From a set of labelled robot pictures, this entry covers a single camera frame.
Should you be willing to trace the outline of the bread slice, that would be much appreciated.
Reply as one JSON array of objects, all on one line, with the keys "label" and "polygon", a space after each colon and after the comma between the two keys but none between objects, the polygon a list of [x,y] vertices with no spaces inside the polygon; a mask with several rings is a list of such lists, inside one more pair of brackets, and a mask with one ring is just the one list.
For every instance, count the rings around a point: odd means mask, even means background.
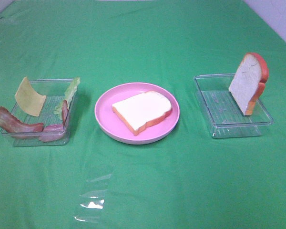
[{"label": "bread slice", "polygon": [[269,69],[264,58],[255,52],[246,53],[229,86],[229,92],[243,115],[252,115],[268,77]]},{"label": "bread slice", "polygon": [[112,104],[112,111],[134,136],[162,122],[172,113],[169,99],[156,91],[147,91]]}]

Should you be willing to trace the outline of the green lettuce leaf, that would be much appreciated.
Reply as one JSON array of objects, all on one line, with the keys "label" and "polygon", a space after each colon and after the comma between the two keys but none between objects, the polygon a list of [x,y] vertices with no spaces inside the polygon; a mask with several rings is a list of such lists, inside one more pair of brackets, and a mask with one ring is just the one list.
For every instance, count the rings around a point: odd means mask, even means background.
[{"label": "green lettuce leaf", "polygon": [[69,84],[68,88],[66,89],[64,93],[64,98],[54,108],[55,115],[61,114],[62,105],[63,105],[64,100],[66,100],[67,108],[69,109],[72,98],[74,94],[76,93],[79,84],[80,84],[80,77],[76,77],[71,81],[71,83]]}]

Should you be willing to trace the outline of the pink bacon strip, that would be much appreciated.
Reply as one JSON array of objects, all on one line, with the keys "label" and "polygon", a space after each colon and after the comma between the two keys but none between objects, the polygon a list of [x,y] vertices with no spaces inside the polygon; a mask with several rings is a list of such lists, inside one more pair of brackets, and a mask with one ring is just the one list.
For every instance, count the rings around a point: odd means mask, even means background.
[{"label": "pink bacon strip", "polygon": [[[59,116],[61,119],[60,124],[48,125],[43,129],[43,132],[60,132],[64,130],[67,115],[68,115],[68,102],[67,100],[63,100],[59,105],[54,108],[54,113]],[[56,141],[63,138],[64,134],[53,134],[53,135],[41,135],[39,136],[39,140],[42,142],[51,142]]]}]

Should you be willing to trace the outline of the dark bacon strip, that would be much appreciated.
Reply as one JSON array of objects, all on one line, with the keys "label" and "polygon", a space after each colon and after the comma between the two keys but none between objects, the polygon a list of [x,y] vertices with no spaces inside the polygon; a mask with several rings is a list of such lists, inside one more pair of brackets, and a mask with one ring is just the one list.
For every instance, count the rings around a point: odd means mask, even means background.
[{"label": "dark bacon strip", "polygon": [[43,123],[23,123],[13,116],[5,107],[0,106],[0,127],[8,133],[41,132],[43,130]]}]

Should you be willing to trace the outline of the pink round plate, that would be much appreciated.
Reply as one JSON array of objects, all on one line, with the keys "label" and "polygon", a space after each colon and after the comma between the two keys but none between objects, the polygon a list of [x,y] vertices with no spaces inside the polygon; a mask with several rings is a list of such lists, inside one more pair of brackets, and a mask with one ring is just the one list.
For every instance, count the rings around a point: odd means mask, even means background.
[{"label": "pink round plate", "polygon": [[[112,104],[146,91],[163,94],[170,100],[173,110],[162,122],[134,136],[112,111]],[[161,140],[174,129],[179,120],[180,107],[176,98],[166,89],[152,83],[134,82],[124,83],[104,92],[96,102],[94,113],[101,129],[111,138],[126,144],[143,145]]]}]

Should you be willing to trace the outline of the green tablecloth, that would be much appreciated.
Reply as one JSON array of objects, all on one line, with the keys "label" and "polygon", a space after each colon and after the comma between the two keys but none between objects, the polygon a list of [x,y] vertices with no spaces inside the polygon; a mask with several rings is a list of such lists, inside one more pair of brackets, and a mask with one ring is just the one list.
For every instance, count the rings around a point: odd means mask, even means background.
[{"label": "green tablecloth", "polygon": [[[246,52],[266,60],[259,137],[213,139],[196,75],[233,73]],[[243,1],[21,0],[0,14],[0,106],[23,77],[80,77],[64,146],[13,147],[0,134],[0,229],[84,228],[86,179],[109,169],[98,229],[286,229],[286,44]],[[103,92],[149,82],[179,102],[176,128],[132,146],[94,117]]]}]

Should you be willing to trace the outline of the clear right plastic tray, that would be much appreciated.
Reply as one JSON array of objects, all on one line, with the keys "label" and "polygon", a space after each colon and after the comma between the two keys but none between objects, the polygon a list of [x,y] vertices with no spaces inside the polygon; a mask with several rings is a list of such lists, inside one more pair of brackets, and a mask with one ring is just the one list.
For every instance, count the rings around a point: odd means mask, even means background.
[{"label": "clear right plastic tray", "polygon": [[194,77],[195,96],[212,138],[261,136],[273,118],[258,100],[253,114],[244,116],[228,91],[233,73]]}]

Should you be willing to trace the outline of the clear plastic tray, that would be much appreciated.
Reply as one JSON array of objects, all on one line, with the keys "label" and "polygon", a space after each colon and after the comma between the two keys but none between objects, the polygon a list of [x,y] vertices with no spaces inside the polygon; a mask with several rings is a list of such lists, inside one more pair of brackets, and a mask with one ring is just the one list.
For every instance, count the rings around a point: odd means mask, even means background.
[{"label": "clear plastic tray", "polygon": [[[60,124],[61,119],[58,115],[54,114],[55,106],[64,98],[64,93],[68,88],[69,84],[73,79],[45,79],[45,80],[32,80],[30,81],[35,91],[41,95],[46,96],[41,113],[38,117],[31,116],[16,104],[9,112],[19,119],[21,122],[26,124],[43,123],[43,128],[48,125]],[[3,137],[9,140],[14,147],[24,146],[59,146],[64,145],[69,141],[70,136],[70,122],[74,113],[74,107],[76,104],[77,95],[74,94],[69,112],[67,115],[67,121],[63,131],[60,132],[29,132],[29,133],[8,133],[6,130],[1,128],[0,133]],[[39,140],[41,135],[53,135],[53,134],[64,134],[63,138],[51,141],[42,142]]]},{"label": "clear plastic tray", "polygon": [[212,138],[261,136],[273,118],[258,100],[253,114],[244,116],[228,91],[233,73],[194,77],[195,96]]}]

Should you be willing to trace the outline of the clear left plastic tray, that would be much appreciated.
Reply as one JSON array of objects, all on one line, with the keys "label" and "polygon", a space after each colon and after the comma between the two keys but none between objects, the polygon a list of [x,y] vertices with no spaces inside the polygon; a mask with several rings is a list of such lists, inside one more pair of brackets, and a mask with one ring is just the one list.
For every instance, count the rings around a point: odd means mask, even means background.
[{"label": "clear left plastic tray", "polygon": [[[31,116],[16,104],[9,112],[19,119],[21,122],[26,124],[43,123],[43,128],[48,125],[60,124],[61,119],[58,115],[54,114],[55,106],[64,98],[64,93],[68,88],[69,84],[73,79],[45,79],[45,80],[32,80],[30,81],[35,91],[41,95],[46,96],[41,113],[38,117]],[[74,107],[76,104],[77,95],[74,94],[69,112],[67,115],[67,121],[63,131],[60,132],[29,132],[29,133],[8,133],[6,130],[1,128],[0,133],[3,137],[9,140],[14,147],[24,146],[59,146],[64,145],[69,141],[70,136],[70,122],[74,113]],[[53,135],[53,134],[64,134],[63,138],[51,141],[42,142],[39,140],[41,135]]]}]

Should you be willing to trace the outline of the clear plastic film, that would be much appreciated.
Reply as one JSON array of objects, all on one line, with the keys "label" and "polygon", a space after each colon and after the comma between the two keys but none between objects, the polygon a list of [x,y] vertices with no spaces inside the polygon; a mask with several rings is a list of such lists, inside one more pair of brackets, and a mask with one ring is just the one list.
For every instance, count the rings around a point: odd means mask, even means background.
[{"label": "clear plastic film", "polygon": [[95,229],[101,222],[112,172],[113,166],[106,164],[89,169],[76,203],[73,229]]}]

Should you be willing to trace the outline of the yellow cheese slice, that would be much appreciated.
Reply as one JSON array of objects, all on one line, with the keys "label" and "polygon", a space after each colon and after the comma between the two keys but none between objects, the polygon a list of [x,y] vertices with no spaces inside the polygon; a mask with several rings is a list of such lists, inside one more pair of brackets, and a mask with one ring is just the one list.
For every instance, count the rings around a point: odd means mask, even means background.
[{"label": "yellow cheese slice", "polygon": [[46,100],[45,95],[35,91],[27,77],[24,77],[14,95],[17,105],[25,113],[38,117]]}]

